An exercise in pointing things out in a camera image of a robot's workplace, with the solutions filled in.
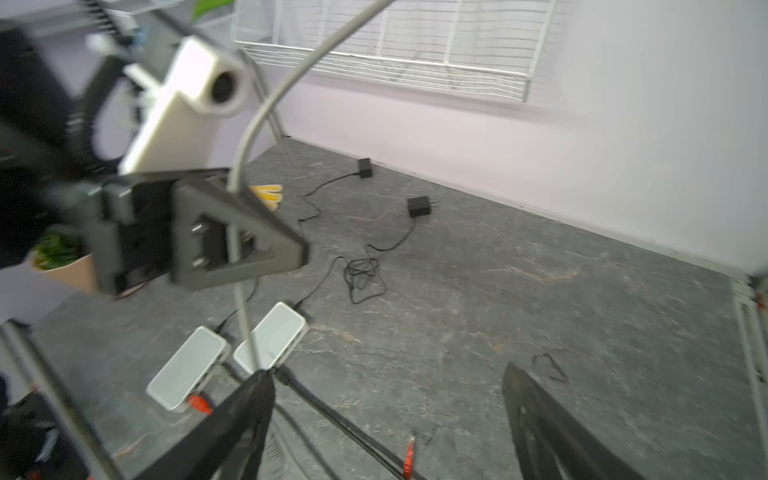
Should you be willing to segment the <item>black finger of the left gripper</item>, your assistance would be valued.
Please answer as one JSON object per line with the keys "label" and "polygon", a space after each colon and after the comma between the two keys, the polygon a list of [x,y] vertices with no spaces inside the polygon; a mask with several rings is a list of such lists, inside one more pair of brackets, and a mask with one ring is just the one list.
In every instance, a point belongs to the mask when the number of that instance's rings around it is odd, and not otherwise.
{"label": "black finger of the left gripper", "polygon": [[309,245],[250,191],[232,194],[217,177],[172,190],[170,279],[202,290],[297,270]]}

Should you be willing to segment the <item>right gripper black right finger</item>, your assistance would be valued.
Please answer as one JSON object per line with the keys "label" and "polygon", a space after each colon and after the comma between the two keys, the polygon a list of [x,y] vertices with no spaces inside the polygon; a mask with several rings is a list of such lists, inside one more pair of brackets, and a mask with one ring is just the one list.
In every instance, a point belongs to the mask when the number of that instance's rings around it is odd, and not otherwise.
{"label": "right gripper black right finger", "polygon": [[510,362],[502,393],[525,479],[640,479],[527,372]]}

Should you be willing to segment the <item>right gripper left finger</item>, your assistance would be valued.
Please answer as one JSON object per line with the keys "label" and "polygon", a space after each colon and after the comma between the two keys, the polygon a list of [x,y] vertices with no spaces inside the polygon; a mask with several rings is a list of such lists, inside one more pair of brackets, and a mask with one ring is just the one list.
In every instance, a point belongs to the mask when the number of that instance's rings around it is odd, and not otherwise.
{"label": "right gripper left finger", "polygon": [[210,479],[221,470],[224,479],[257,478],[275,399],[272,374],[256,372],[138,477]]}

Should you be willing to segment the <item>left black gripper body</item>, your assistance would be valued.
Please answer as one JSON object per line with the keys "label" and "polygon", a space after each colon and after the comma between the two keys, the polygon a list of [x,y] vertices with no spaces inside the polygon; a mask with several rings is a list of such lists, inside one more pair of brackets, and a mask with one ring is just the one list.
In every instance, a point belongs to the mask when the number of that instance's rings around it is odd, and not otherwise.
{"label": "left black gripper body", "polygon": [[172,190],[178,173],[109,175],[51,182],[42,205],[46,229],[83,238],[92,255],[98,293],[121,296],[172,266]]}

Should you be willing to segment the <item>white network switch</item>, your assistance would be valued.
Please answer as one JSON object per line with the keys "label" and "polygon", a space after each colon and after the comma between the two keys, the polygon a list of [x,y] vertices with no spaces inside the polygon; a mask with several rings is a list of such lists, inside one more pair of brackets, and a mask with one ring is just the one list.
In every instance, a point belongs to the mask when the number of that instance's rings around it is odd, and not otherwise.
{"label": "white network switch", "polygon": [[200,326],[184,341],[146,387],[148,396],[170,412],[182,413],[231,352],[230,343]]}
{"label": "white network switch", "polygon": [[235,349],[233,359],[248,374],[271,370],[286,361],[307,331],[305,317],[286,303],[278,302],[251,331],[258,363],[253,362],[245,342]]}

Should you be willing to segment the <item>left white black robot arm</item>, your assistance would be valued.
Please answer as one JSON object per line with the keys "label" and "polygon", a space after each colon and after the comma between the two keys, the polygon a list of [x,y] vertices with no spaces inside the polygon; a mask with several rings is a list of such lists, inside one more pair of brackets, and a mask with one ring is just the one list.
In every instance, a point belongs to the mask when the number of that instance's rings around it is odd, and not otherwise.
{"label": "left white black robot arm", "polygon": [[1,23],[1,264],[47,232],[72,236],[93,289],[118,296],[158,276],[191,290],[303,267],[307,242],[247,187],[207,165],[221,121],[255,97],[245,57],[167,12],[129,30],[82,9],[102,58],[70,97],[24,27]]}

